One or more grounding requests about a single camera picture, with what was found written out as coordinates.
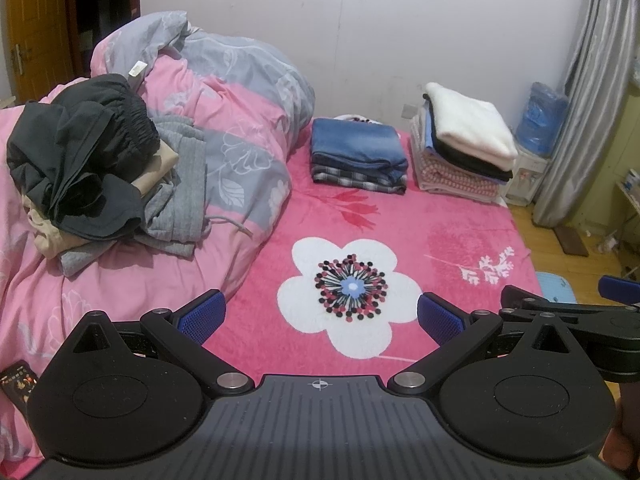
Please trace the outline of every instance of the gray curtain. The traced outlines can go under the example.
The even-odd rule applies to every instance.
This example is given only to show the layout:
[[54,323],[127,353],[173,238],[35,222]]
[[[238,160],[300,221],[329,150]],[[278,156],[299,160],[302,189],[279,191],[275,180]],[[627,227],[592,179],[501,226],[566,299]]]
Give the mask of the gray curtain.
[[580,199],[603,155],[629,81],[638,0],[591,0],[564,92],[569,112],[533,209],[554,227]]

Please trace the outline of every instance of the drawstring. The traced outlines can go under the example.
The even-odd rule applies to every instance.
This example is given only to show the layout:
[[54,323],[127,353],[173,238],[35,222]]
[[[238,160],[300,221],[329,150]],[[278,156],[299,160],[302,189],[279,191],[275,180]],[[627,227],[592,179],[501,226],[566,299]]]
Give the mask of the drawstring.
[[206,215],[205,218],[207,220],[225,220],[227,222],[229,222],[230,224],[235,225],[238,230],[241,233],[246,234],[249,238],[253,238],[254,234],[249,231],[249,229],[247,229],[246,227],[244,227],[240,222],[238,222],[237,220],[233,220],[232,218],[229,218],[228,216],[222,216],[222,215]]

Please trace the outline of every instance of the bed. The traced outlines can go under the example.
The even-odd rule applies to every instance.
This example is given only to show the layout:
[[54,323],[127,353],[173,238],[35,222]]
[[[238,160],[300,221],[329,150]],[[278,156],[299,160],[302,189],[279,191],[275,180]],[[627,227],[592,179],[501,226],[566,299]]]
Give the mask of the bed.
[[[140,20],[152,40],[141,49],[140,29],[117,31],[96,48],[92,74],[148,62],[139,93],[150,113],[187,115],[209,134],[207,213],[231,216],[253,235],[216,224],[193,261],[118,243],[68,280],[35,251],[4,167],[0,367],[25,359],[40,373],[89,310],[137,319],[220,288],[230,298],[226,321],[206,348],[256,382],[265,373],[317,375],[320,388],[337,374],[386,381],[435,348],[415,320],[423,290],[467,311],[494,312],[504,285],[540,291],[503,206],[421,192],[411,170],[404,196],[313,184],[313,94],[277,51],[243,38],[207,39],[184,13],[133,23]],[[184,34],[196,35],[194,48],[214,49],[205,57],[216,73],[181,57],[181,40],[167,41]],[[251,69],[255,56],[262,71]],[[0,112],[2,145],[19,113]],[[408,136],[401,139],[408,154]],[[342,308],[363,291],[367,299],[349,320]],[[21,415],[0,396],[0,459],[37,455]]]

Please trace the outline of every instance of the phone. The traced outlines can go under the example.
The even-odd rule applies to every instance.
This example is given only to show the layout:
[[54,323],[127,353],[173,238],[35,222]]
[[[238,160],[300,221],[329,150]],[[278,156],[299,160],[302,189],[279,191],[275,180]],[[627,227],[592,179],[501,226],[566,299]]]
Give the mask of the phone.
[[25,418],[29,396],[37,383],[38,376],[25,361],[18,361],[0,372],[0,387]]

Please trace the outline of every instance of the pink checkered clothing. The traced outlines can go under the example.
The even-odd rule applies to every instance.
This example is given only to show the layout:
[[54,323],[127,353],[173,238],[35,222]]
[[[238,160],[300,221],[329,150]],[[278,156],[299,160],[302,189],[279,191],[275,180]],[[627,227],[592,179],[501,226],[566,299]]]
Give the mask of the pink checkered clothing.
[[421,190],[463,196],[479,202],[494,202],[498,198],[495,182],[460,170],[427,150],[420,150],[414,135],[411,149]]

